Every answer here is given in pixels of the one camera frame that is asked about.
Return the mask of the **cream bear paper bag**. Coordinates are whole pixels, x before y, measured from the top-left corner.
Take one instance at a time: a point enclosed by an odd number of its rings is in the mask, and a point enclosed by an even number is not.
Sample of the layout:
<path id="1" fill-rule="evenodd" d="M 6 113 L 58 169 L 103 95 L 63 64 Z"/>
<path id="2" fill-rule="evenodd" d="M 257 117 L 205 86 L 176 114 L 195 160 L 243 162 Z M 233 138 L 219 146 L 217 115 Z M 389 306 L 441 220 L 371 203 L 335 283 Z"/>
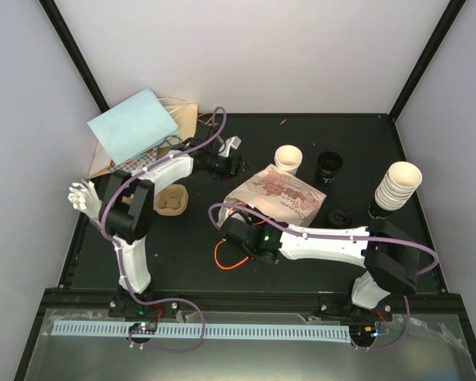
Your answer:
<path id="1" fill-rule="evenodd" d="M 254 174 L 239 185 L 218 208 L 215 225 L 221 230 L 225 219 L 231 213 L 246 213 L 254 222 L 268 224 L 276 222 L 307 227 L 318 214 L 326 194 L 310 186 L 273 164 Z M 219 261 L 219 250 L 229 241 L 221 238 L 213 251 L 216 265 L 224 271 L 231 271 L 251 260 L 245 257 L 236 264 L 223 265 Z"/>

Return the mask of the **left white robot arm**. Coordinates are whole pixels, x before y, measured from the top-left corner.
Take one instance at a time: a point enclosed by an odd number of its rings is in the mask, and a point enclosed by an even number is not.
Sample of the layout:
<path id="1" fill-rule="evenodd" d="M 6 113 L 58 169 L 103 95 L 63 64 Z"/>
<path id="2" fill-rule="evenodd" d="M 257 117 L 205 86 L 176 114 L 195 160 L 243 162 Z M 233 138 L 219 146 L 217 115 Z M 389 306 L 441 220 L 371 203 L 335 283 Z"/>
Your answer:
<path id="1" fill-rule="evenodd" d="M 116 170 L 99 211 L 103 235 L 112 242 L 119 265 L 119 284 L 131 291 L 126 306 L 137 317 L 149 315 L 155 299 L 145 290 L 151 282 L 145 241 L 152 225 L 154 197 L 193 171 L 207 171 L 229 179 L 244 172 L 244 158 L 236 150 L 237 136 L 216 148 L 216 141 L 199 146 L 177 144 L 163 158 L 135 172 Z"/>

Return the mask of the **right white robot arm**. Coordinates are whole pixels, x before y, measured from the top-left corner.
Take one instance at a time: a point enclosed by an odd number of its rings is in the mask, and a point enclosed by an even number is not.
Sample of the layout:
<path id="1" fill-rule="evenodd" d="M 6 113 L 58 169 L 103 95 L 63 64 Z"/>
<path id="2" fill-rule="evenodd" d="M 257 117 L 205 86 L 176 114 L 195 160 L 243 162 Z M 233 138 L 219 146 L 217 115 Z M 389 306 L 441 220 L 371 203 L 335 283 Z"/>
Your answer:
<path id="1" fill-rule="evenodd" d="M 287 260 L 325 260 L 363 268 L 344 301 L 347 315 L 362 320 L 386 297 L 417 291 L 419 250 L 389 241 L 396 233 L 381 224 L 347 229 L 311 229 L 286 223 L 256 225 L 251 217 L 233 211 L 220 223 L 221 238 L 244 250 L 247 257 L 273 263 Z"/>

